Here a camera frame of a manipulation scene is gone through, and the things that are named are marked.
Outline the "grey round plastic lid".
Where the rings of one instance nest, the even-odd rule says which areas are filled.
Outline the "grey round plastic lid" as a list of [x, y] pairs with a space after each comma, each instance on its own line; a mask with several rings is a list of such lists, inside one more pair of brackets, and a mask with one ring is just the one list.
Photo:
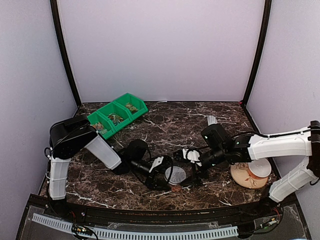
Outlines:
[[169, 167], [164, 173], [164, 179], [170, 185], [180, 185], [186, 178], [187, 174], [185, 170], [179, 166]]

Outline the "metal scoop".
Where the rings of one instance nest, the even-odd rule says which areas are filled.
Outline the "metal scoop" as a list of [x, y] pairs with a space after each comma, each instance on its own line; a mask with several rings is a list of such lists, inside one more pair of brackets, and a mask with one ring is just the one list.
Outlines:
[[218, 124], [218, 120], [214, 115], [208, 115], [207, 116], [207, 125], [216, 125]]

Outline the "green bin mixed candies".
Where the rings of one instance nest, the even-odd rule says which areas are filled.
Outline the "green bin mixed candies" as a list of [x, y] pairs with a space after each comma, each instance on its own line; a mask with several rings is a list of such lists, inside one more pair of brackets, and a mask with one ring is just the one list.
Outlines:
[[97, 111], [111, 121], [116, 132], [129, 125], [133, 120], [129, 110], [117, 102], [110, 102]]

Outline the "clear plastic cup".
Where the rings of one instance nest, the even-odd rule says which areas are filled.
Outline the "clear plastic cup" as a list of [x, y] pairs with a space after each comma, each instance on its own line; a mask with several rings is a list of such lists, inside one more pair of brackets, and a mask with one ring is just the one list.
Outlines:
[[171, 191], [174, 193], [182, 190], [182, 186], [180, 186], [180, 185], [171, 185], [170, 187], [171, 187]]

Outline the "green bin colourful candies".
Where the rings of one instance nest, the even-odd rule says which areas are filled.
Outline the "green bin colourful candies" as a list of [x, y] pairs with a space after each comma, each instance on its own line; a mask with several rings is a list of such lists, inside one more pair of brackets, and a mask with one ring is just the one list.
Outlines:
[[97, 111], [87, 116], [90, 124], [99, 132], [99, 134], [105, 139], [111, 138], [116, 130], [113, 123], [107, 117]]

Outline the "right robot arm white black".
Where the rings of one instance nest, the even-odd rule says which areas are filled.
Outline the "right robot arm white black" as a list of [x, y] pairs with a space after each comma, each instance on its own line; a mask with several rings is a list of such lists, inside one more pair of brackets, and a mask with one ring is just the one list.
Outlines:
[[268, 192], [255, 205], [255, 213], [260, 217], [266, 217], [275, 204], [320, 177], [320, 123], [317, 120], [289, 132], [265, 135], [249, 131], [234, 136], [228, 135], [221, 124], [214, 123], [208, 125], [201, 136], [209, 149], [207, 152], [184, 148], [174, 153], [176, 160], [193, 164], [192, 176], [182, 182], [184, 185], [199, 185], [197, 177], [225, 161], [235, 164], [275, 157], [304, 157], [298, 166], [268, 187]]

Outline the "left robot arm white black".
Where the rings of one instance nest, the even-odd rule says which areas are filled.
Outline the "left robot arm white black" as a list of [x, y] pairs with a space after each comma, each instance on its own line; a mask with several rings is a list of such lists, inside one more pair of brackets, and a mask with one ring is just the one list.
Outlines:
[[71, 159], [86, 149], [115, 175], [129, 172], [145, 177], [142, 183], [150, 190], [167, 191], [173, 175], [173, 161], [168, 155], [143, 160], [150, 153], [148, 144], [135, 139], [127, 147], [115, 151], [85, 115], [55, 123], [50, 130], [49, 147], [44, 152], [49, 160], [48, 196], [53, 200], [51, 210], [60, 218], [67, 218], [70, 206], [63, 201]]

